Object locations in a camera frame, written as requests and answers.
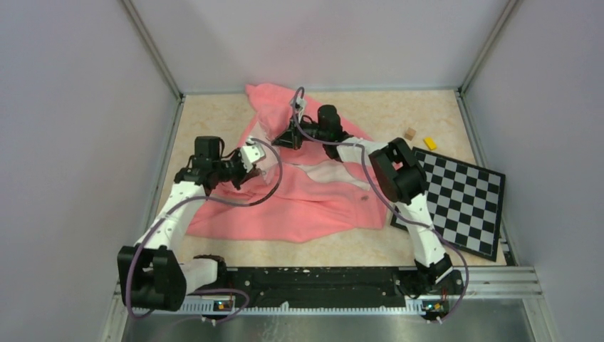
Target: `black and white checkerboard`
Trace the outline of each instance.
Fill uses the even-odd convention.
[[[459,249],[495,261],[506,176],[414,147],[426,171],[436,230]],[[394,227],[407,229],[392,217]]]

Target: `table surface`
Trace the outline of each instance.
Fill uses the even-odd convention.
[[[435,152],[475,164],[461,113],[452,90],[309,92],[309,96],[338,108],[338,113],[358,125],[376,141],[417,131],[411,146],[426,148],[431,137]],[[195,137],[216,135],[225,150],[236,147],[239,136],[255,112],[244,94],[188,95],[162,188],[159,208],[170,193],[174,174],[187,164]],[[304,243],[238,241],[185,236],[177,251],[186,261],[199,254],[224,257],[229,266],[412,266],[413,247],[407,232],[390,226],[388,213],[383,229],[356,228]],[[462,252],[471,266],[505,265],[501,247],[495,262]],[[459,257],[449,251],[454,264]]]

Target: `pink cloth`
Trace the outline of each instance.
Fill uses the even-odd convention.
[[[257,114],[241,136],[239,146],[257,122],[271,139],[281,133],[291,116],[288,104],[294,93],[272,84],[248,85],[246,92]],[[321,104],[309,96],[305,99],[308,101],[305,114],[317,120]],[[341,121],[351,135],[370,140],[345,118]],[[283,180],[269,200],[254,207],[207,202],[195,214],[187,233],[215,239],[305,242],[355,227],[384,226],[386,208],[369,188],[360,165],[330,160],[321,144],[310,141],[305,141],[297,151],[281,148],[280,156]],[[276,175],[270,184],[262,177],[255,177],[237,191],[230,183],[221,183],[212,196],[245,202],[258,200],[276,183],[278,167],[275,168]]]

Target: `yellow object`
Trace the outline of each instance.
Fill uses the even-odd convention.
[[[431,150],[436,150],[436,144],[434,143],[434,140],[431,137],[425,138],[424,139],[424,143],[426,143],[426,146]]]

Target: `white wall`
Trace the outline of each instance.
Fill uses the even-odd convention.
[[[175,112],[117,0],[0,9],[0,339],[95,341]]]
[[[602,18],[600,0],[524,1],[468,95],[564,341],[604,338]]]
[[[134,0],[185,93],[457,87],[506,0]]]

